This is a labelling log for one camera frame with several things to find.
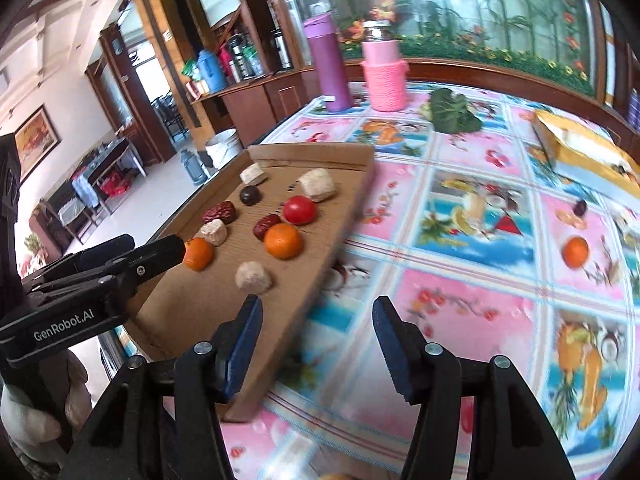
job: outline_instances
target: purple bottle at edge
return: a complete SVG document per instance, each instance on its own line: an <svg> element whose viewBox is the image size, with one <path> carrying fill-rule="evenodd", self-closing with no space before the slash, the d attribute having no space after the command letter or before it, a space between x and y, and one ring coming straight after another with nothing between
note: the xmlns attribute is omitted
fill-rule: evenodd
<svg viewBox="0 0 640 480"><path fill-rule="evenodd" d="M341 112L353 106L340 45L335 35L334 20L326 12L304 23L306 39L316 64L324 105L330 112Z"/></svg>

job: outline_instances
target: pink knitted bottle cover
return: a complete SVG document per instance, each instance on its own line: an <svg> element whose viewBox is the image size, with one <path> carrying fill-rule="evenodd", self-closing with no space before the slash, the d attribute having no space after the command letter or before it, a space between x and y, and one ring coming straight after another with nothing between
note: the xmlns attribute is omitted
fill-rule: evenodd
<svg viewBox="0 0 640 480"><path fill-rule="evenodd" d="M406 73L409 65L406 61L371 65L360 63L367 81L371 107L379 112L397 112L406 106Z"/></svg>

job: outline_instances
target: red date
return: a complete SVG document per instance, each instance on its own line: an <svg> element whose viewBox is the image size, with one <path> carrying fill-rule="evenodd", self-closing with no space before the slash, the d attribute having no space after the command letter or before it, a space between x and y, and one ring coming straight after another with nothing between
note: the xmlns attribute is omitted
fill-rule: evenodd
<svg viewBox="0 0 640 480"><path fill-rule="evenodd" d="M226 202L207 209L202 214L202 222L205 224L216 219L222 220L225 224L231 224L236 219L236 206L234 206L233 202L226 200Z"/></svg>
<svg viewBox="0 0 640 480"><path fill-rule="evenodd" d="M276 214L270 214L265 216L264 218L260 218L258 220L258 223L254 227L254 236L258 238L258 240L263 241L266 232L274 225L281 222L282 220L280 220L280 217Z"/></svg>

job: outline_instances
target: white bucket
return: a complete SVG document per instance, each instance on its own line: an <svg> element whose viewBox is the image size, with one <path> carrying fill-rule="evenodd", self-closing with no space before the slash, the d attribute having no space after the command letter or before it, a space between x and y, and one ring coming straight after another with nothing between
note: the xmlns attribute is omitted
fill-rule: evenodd
<svg viewBox="0 0 640 480"><path fill-rule="evenodd" d="M220 170L222 166L242 151L242 144L236 129L231 128L209 139L204 145L204 149L211 157L213 166Z"/></svg>

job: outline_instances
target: framed painting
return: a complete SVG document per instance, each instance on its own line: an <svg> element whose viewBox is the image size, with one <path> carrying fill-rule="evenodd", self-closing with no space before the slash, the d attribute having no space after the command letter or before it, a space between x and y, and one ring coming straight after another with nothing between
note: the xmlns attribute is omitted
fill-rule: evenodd
<svg viewBox="0 0 640 480"><path fill-rule="evenodd" d="M15 133L15 143L20 157L20 183L30 175L38 164L60 143L44 105L22 123Z"/></svg>

